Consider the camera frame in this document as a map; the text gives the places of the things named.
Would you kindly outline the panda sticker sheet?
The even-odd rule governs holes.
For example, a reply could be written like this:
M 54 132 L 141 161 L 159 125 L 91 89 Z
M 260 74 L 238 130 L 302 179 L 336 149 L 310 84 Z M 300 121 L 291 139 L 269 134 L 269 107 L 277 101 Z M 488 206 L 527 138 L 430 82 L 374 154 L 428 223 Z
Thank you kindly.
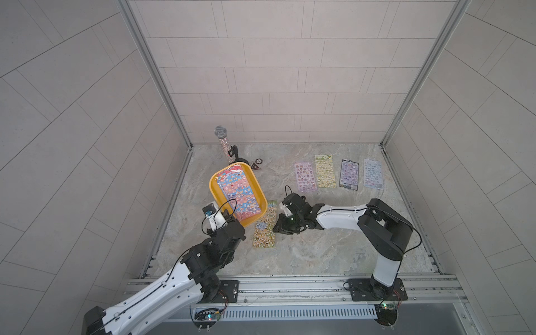
M 278 219 L 278 202 L 271 200 L 268 202 L 267 210 L 263 217 L 255 222 L 253 235 L 254 248 L 274 248 L 276 236 L 273 228 Z

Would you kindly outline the pink sticker sheet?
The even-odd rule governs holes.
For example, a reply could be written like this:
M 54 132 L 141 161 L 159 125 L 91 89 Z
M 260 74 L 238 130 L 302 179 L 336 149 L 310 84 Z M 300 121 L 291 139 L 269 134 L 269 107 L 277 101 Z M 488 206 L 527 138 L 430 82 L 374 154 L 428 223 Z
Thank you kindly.
M 297 187 L 300 192 L 308 193 L 318 190 L 318 184 L 315 178 L 314 169 L 309 162 L 296 162 L 295 176 L 297 180 Z

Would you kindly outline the yellow-green sticker sheet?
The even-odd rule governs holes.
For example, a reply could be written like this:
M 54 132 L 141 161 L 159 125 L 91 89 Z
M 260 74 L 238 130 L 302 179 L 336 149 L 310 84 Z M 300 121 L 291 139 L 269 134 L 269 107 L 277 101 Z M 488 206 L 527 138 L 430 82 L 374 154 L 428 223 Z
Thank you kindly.
M 332 155 L 315 155 L 315 168 L 319 188 L 336 188 Z

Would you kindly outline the yellow storage box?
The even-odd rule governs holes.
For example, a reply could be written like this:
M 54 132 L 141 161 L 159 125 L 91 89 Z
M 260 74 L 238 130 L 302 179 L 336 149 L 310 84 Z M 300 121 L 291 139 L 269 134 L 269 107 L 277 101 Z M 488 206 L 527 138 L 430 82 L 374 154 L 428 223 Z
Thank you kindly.
M 255 216 L 252 216 L 252 217 L 248 218 L 248 219 L 240 221 L 240 223 L 244 227 L 246 227 L 246 226 L 250 225 L 251 223 L 255 223 L 258 219 L 260 219 L 261 217 L 264 216 L 264 214 L 265 214 L 265 212 L 267 210 L 268 202 L 267 202 L 267 199 L 266 199 L 264 193 L 262 192 L 262 189 L 261 189 L 261 187 L 260 187 L 260 185 L 258 183 L 258 180 L 255 177 L 251 167 L 248 166 L 245 163 L 233 163 L 230 166 L 234 166 L 235 164 L 239 164 L 240 166 L 243 167 L 243 169 L 245 171 L 245 174 L 247 176 L 248 182 L 251 185 L 251 188 L 253 190 L 253 194 L 255 195 L 255 198 L 258 201 L 258 203 L 260 205 L 260 208 L 261 208 L 261 213 L 260 214 L 257 214 Z M 224 196 L 223 191 L 220 189 L 219 185 L 216 183 L 216 175 L 218 173 L 222 172 L 223 170 L 220 170 L 219 172 L 215 173 L 211 177 L 211 179 L 209 180 L 209 189 L 210 189 L 210 191 L 211 191 L 211 193 L 212 193 L 212 195 L 214 197 L 214 200 L 217 203 L 217 207 L 218 208 L 221 207 L 222 210 L 227 209 L 231 213 L 231 215 L 234 216 L 234 212 L 233 212 L 233 209 L 232 209 L 232 205 L 230 204 L 230 201 L 226 200 L 226 197 Z

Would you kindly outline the red blue sticker sheet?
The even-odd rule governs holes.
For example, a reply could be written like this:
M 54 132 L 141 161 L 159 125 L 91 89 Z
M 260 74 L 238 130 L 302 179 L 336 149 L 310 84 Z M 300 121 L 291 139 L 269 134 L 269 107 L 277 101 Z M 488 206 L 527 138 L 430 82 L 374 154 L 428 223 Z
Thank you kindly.
M 230 201 L 234 217 L 243 221 L 261 213 L 251 185 L 242 166 L 235 164 L 216 175 L 216 183 Z

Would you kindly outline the purple bonbon sticker sheet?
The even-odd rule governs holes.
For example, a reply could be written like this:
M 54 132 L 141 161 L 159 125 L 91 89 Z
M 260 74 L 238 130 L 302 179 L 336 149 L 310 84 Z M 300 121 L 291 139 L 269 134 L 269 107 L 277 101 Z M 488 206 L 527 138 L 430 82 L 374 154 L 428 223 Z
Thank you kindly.
M 353 191 L 359 188 L 360 165 L 357 162 L 343 159 L 341 161 L 341 172 L 339 186 Z

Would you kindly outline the light blue sticker sheet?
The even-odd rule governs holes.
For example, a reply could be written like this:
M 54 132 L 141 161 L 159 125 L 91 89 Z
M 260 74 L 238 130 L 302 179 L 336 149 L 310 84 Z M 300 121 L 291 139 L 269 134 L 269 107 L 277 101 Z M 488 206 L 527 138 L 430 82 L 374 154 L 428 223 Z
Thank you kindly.
M 364 159 L 364 186 L 384 190 L 381 162 L 373 159 Z

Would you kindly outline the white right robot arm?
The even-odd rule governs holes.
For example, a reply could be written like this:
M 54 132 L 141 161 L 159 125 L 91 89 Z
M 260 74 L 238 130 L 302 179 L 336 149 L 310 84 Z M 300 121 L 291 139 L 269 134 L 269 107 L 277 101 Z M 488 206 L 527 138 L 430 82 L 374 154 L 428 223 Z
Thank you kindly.
M 378 253 L 369 288 L 363 292 L 385 300 L 395 291 L 395 282 L 406 254 L 413 225 L 378 198 L 366 205 L 334 207 L 310 205 L 304 196 L 292 193 L 280 204 L 274 233 L 298 235 L 305 230 L 346 229 L 364 234 Z

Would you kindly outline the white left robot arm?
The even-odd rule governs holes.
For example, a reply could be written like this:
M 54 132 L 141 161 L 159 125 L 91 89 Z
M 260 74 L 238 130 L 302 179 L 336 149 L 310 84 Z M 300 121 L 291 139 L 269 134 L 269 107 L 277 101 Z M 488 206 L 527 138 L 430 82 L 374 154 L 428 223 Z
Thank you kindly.
M 245 239 L 244 227 L 229 217 L 145 289 L 107 309 L 94 307 L 86 312 L 82 333 L 147 334 L 180 309 L 211 302 L 219 294 L 218 271 L 232 262 Z

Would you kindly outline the left circuit board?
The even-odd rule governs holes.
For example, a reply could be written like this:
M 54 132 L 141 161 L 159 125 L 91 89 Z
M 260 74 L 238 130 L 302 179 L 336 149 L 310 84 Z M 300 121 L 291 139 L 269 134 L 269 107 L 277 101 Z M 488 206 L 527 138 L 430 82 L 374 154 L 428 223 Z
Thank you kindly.
M 221 319 L 223 310 L 218 308 L 206 308 L 198 311 L 194 315 L 194 320 L 198 322 L 217 322 Z

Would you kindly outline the circuit board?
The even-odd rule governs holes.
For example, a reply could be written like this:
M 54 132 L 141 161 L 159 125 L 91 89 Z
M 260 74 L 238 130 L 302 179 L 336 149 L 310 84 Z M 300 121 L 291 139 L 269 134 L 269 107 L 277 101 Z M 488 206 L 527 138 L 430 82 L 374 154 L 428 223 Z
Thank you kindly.
M 375 306 L 377 315 L 380 314 L 396 314 L 398 312 L 397 303 L 393 301 L 381 302 Z
M 198 311 L 194 315 L 194 320 L 198 322 L 217 322 L 221 319 L 223 310 L 218 308 L 206 308 Z

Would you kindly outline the black microphone stand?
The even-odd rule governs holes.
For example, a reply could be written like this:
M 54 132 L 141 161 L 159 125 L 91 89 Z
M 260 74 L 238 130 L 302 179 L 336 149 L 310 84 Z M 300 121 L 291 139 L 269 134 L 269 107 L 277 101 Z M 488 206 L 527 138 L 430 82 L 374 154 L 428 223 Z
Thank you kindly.
M 236 145 L 233 145 L 233 146 L 230 147 L 230 150 L 228 151 L 228 155 L 230 157 L 230 164 L 233 164 L 233 163 L 245 163 L 248 166 L 250 165 L 250 163 L 246 159 L 240 158 L 239 150 L 238 150 L 238 147 Z

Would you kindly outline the rhinestone microphone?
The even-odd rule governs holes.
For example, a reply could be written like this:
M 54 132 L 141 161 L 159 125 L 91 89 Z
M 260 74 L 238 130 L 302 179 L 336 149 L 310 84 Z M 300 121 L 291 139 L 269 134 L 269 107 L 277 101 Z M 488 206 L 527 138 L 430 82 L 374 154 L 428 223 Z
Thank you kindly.
M 229 163 L 234 163 L 235 158 L 233 154 L 233 147 L 228 142 L 227 129 L 224 126 L 217 126 L 214 131 L 215 136 L 218 138 L 220 145 L 227 156 Z

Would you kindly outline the right circuit board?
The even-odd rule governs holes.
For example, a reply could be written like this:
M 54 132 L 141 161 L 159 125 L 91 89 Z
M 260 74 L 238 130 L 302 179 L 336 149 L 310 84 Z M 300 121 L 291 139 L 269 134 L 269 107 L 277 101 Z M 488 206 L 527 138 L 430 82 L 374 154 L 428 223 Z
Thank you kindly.
M 398 312 L 397 303 L 393 301 L 381 302 L 375 306 L 377 315 L 380 314 L 396 314 Z

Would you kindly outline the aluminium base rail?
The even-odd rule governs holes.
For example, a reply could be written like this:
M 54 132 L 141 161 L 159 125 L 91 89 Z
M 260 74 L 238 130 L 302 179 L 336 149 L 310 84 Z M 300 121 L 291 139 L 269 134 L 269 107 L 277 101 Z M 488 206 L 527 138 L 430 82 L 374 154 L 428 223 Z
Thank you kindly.
M 348 291 L 349 279 L 365 278 L 368 274 L 350 276 L 221 276 L 221 281 L 238 281 L 238 306 L 276 306 L 313 304 L 352 304 Z M 465 303 L 468 301 L 455 275 L 401 274 L 403 289 L 393 295 L 395 301 L 407 294 L 404 304 Z

